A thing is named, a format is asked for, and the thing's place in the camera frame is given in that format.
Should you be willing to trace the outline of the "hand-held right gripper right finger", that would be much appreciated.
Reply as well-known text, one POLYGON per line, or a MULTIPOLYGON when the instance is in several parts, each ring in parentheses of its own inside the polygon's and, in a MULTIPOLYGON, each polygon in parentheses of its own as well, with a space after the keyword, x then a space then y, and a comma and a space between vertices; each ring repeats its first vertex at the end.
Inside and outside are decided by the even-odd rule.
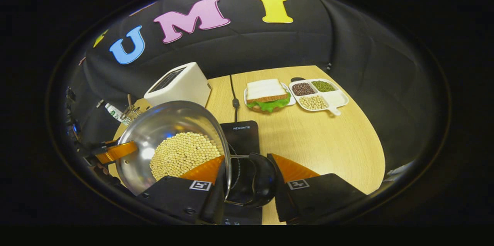
POLYGON ((275 153, 267 158, 276 169, 275 203, 280 222, 311 224, 367 198, 337 174, 319 175, 275 153))

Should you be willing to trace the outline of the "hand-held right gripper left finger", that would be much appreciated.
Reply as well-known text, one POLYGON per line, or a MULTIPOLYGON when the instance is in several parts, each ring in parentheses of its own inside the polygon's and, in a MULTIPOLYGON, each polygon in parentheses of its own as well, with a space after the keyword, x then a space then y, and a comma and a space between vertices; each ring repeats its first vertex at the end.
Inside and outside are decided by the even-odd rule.
POLYGON ((222 223, 227 172, 224 156, 205 163, 214 182, 165 176, 137 196, 137 200, 187 224, 222 223))

